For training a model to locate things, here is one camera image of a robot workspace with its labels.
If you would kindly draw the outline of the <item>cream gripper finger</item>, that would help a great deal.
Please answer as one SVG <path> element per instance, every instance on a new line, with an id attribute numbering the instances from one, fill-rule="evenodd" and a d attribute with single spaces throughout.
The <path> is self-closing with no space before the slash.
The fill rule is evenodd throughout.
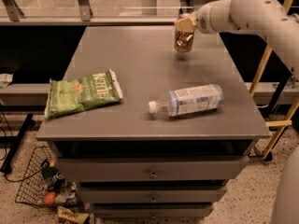
<path id="1" fill-rule="evenodd" d="M 194 32 L 197 27 L 196 18 L 189 13 L 180 14 L 174 24 L 177 31 L 188 33 Z"/>

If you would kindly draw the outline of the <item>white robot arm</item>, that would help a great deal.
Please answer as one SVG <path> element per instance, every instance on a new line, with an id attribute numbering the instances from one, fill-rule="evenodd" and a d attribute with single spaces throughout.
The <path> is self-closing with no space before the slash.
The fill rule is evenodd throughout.
<path id="1" fill-rule="evenodd" d="M 192 33 L 257 35 L 299 79 L 299 23 L 277 0 L 219 0 L 175 21 L 175 49 L 192 49 Z M 278 183 L 271 224 L 299 224 L 299 147 L 286 161 Z"/>

